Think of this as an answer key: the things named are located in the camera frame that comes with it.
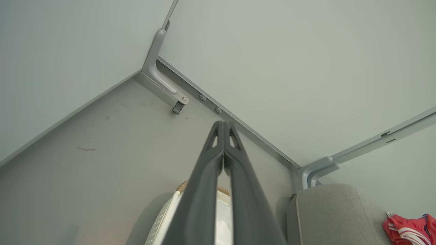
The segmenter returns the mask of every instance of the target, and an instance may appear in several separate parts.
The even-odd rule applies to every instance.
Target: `gray floor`
[[[0,244],[144,244],[221,120],[197,95],[173,115],[145,87],[128,80],[0,168]],[[285,230],[296,168],[248,136],[242,141]],[[229,188],[228,177],[219,184]]]

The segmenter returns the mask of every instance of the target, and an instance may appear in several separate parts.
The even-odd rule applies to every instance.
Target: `sofa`
[[[382,224],[386,211],[346,184],[300,191],[287,208],[289,245],[391,245]]]

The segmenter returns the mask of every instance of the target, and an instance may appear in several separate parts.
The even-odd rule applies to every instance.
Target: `gray ottoman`
[[[386,211],[362,190],[326,184],[300,191],[287,210],[289,245],[391,245]]]

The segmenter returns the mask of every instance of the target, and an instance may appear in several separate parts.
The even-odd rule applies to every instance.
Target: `red scuff mark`
[[[85,149],[85,148],[81,148],[81,147],[77,147],[77,149],[84,150],[84,151],[96,150],[96,149]]]

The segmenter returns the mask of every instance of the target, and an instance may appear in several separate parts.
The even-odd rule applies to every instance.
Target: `red cloth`
[[[419,219],[406,219],[398,215],[383,223],[393,245],[436,245],[436,220],[429,214]]]

